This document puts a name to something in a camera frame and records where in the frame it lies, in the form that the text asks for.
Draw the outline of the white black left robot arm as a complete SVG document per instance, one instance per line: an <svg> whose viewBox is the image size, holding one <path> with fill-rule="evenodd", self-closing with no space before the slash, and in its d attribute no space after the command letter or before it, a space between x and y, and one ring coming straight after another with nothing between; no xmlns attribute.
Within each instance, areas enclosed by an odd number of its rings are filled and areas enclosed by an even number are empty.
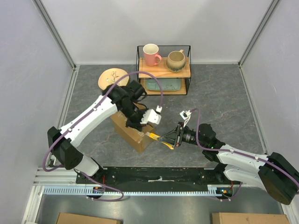
<svg viewBox="0 0 299 224"><path fill-rule="evenodd" d="M51 127L48 130L50 152L65 169L76 169L85 173L91 183L99 183L103 177L101 166L77 147L94 128L117 112L125 115L127 127L141 131L141 120L146 110L139 109L136 103L144 94L145 89L135 80L127 86L109 85L76 119L60 129Z"/></svg>

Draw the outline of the brown cardboard express box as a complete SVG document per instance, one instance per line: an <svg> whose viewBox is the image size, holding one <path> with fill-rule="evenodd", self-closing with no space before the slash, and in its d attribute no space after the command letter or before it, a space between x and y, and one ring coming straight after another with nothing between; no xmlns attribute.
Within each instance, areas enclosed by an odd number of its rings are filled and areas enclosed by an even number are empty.
<svg viewBox="0 0 299 224"><path fill-rule="evenodd" d="M146 111L147 107L143 104L132 103L133 108L128 106L110 116L113 122L114 130L137 152L142 153L147 148L153 139L148 137L146 132L154 131L154 127L146 125L141 131L137 131L131 127L126 127L127 117L136 116Z"/></svg>

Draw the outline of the yellow utility knife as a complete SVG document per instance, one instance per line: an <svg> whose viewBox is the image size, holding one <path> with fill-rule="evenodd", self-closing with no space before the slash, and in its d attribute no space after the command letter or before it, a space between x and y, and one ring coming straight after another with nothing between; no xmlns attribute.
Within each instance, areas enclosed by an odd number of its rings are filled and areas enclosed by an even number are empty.
<svg viewBox="0 0 299 224"><path fill-rule="evenodd" d="M169 149L171 149L171 150L174 149L173 145L171 145L171 144L169 144L169 143L167 143L167 142L164 142L164 141L160 140L160 139L159 139L160 136L157 135L157 134L150 133L150 132L146 132L145 135L147 135L148 137L150 137L150 138L153 139L153 140L156 140L156 141L158 141L158 142L160 142L160 143L166 145L166 146L167 146Z"/></svg>

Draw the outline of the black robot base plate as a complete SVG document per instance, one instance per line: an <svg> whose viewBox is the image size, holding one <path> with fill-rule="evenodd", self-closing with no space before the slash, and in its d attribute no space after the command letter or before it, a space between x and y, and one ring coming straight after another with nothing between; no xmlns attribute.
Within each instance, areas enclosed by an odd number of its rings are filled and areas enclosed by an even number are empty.
<svg viewBox="0 0 299 224"><path fill-rule="evenodd" d="M205 190L208 185L239 185L218 168L105 167L92 179L120 191Z"/></svg>

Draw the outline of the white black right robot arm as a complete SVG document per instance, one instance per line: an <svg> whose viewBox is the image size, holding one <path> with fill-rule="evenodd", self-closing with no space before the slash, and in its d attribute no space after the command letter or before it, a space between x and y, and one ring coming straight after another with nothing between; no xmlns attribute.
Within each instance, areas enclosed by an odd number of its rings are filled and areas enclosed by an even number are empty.
<svg viewBox="0 0 299 224"><path fill-rule="evenodd" d="M216 138L210 124L191 130L179 122L177 127L158 137L171 148L182 143L197 145L210 161L218 163L214 178L218 183L228 180L242 182L265 190L276 201L289 205L299 193L299 173L281 154L253 154L236 149Z"/></svg>

